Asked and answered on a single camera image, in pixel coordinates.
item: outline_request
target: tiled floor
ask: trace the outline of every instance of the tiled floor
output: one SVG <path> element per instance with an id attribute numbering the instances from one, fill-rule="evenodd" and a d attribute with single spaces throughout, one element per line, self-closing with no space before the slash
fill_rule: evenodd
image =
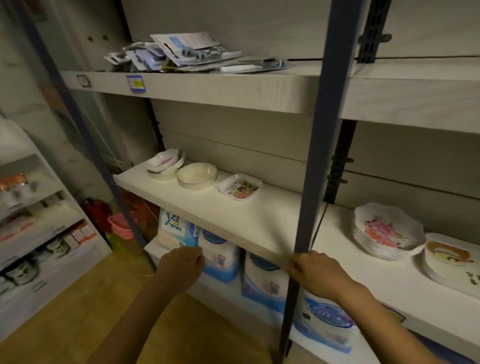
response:
<path id="1" fill-rule="evenodd" d="M 2 363 L 82 364 L 149 279 L 146 260 L 107 256 L 0 343 Z M 140 364 L 270 364 L 270 354 L 190 296 L 156 323 Z"/>

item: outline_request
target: metal post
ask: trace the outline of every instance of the metal post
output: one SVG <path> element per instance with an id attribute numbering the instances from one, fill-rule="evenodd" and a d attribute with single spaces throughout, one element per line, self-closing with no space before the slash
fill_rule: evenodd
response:
<path id="1" fill-rule="evenodd" d="M 340 112 L 348 87 L 364 8 L 365 0 L 333 0 L 330 8 L 295 239 L 296 253 L 309 251 L 312 243 L 312 233 L 340 125 Z M 287 350 L 299 290 L 299 284 L 290 279 L 280 334 L 280 361 L 283 361 Z"/>
<path id="2" fill-rule="evenodd" d="M 90 135 L 85 125 L 85 122 L 83 121 L 82 114 L 78 109 L 78 106 L 75 100 L 73 99 L 70 91 L 68 90 L 68 87 L 64 83 L 62 77 L 60 76 L 60 72 L 55 66 L 55 63 L 53 62 L 53 59 L 50 56 L 50 53 L 48 52 L 47 47 L 45 46 L 45 43 L 43 42 L 40 34 L 38 33 L 37 28 L 33 24 L 32 20 L 29 18 L 23 2 L 17 1 L 17 0 L 10 0 L 10 3 L 12 7 L 15 9 L 15 12 L 19 17 L 20 23 L 22 24 L 22 27 L 25 30 L 25 33 L 27 34 L 27 37 L 32 43 L 32 46 L 37 52 L 43 66 L 45 67 L 50 79 L 52 80 L 53 86 L 56 88 L 63 103 L 65 104 L 65 107 L 70 113 L 70 116 L 72 117 L 73 121 L 77 125 L 80 135 L 84 140 L 84 143 L 92 157 L 93 162 L 95 163 L 95 166 L 98 168 L 98 170 L 102 174 L 102 177 L 107 183 L 108 187 L 110 188 L 113 194 L 113 197 L 119 204 L 122 214 L 124 214 L 125 218 L 127 219 L 128 224 L 130 225 L 130 228 L 133 231 L 133 235 L 135 239 L 142 247 L 145 247 L 146 242 L 140 232 L 140 229 L 136 225 L 135 221 L 130 215 L 130 212 L 128 211 L 128 208 L 124 204 L 120 191 L 118 189 L 118 186 L 113 180 L 113 177 L 110 175 L 108 168 L 100 155 L 100 151 L 98 150 L 98 147 L 96 146 L 92 136 Z M 148 258 L 148 262 L 150 263 L 150 266 L 155 271 L 156 270 L 155 263 L 152 261 L 149 255 L 147 255 L 147 258 Z"/>

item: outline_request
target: shelving unit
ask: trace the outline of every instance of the shelving unit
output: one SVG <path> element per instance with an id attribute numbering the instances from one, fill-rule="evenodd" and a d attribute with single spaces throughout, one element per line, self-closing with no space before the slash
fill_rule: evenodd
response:
<path id="1" fill-rule="evenodd" d="M 47 260 L 40 264 L 39 275 L 32 282 L 15 287 L 0 297 L 0 340 L 3 340 L 102 260 L 110 248 L 25 132 L 6 119 L 0 119 L 0 156 L 0 176 L 24 172 L 34 191 L 33 196 L 22 200 L 19 206 L 1 211 L 0 219 L 19 213 L 23 208 L 29 208 L 54 194 L 57 199 L 61 197 L 48 207 L 42 205 L 35 209 L 26 220 L 33 223 L 31 226 L 0 242 L 0 271 L 43 243 L 62 235 L 79 221 L 87 222 L 96 233 L 96 237 L 58 261 Z M 8 228 L 8 222 L 0 227 Z"/>

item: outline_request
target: pink basket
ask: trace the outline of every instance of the pink basket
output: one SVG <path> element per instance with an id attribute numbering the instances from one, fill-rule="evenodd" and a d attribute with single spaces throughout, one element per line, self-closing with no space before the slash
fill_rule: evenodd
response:
<path id="1" fill-rule="evenodd" d="M 130 211 L 130 215 L 135 221 L 135 224 L 138 224 L 140 212 Z M 112 226 L 112 231 L 114 234 L 125 240 L 133 239 L 133 231 L 130 229 L 130 225 L 122 213 L 109 216 L 107 220 Z"/>

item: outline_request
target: blue and white package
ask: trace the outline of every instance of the blue and white package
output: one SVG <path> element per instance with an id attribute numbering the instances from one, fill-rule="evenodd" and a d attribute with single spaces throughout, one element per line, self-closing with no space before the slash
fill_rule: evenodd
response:
<path id="1" fill-rule="evenodd" d="M 205 257 L 204 272 L 224 283 L 231 282 L 239 268 L 239 248 L 227 240 L 202 229 L 198 246 Z"/>
<path id="2" fill-rule="evenodd" d="M 158 235 L 157 241 L 168 249 L 175 249 L 181 246 L 198 246 L 199 228 L 182 219 L 178 215 L 174 215 L 160 209 L 158 218 Z"/>
<path id="3" fill-rule="evenodd" d="M 287 301 L 288 274 L 269 261 L 248 253 L 245 257 L 242 296 L 283 313 Z"/>
<path id="4" fill-rule="evenodd" d="M 295 328 L 306 337 L 349 353 L 360 334 L 353 319 L 335 302 L 318 298 L 301 290 Z"/>

